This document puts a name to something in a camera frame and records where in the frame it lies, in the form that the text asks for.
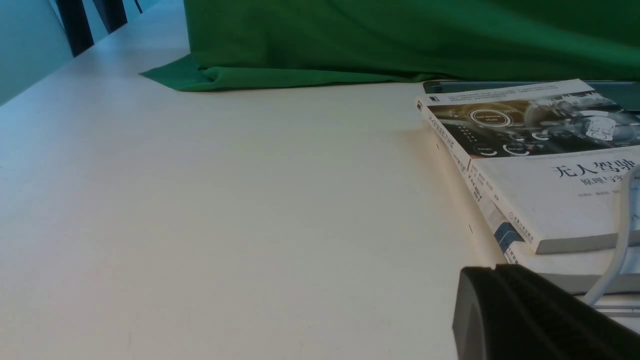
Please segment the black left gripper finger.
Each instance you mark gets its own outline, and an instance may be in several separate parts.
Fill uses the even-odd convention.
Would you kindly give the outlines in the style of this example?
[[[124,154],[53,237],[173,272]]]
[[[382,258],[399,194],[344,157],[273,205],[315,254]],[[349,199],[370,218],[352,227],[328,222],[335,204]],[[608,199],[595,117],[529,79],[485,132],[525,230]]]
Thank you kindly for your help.
[[[460,360],[637,360],[640,337],[521,265],[465,267],[452,321]]]

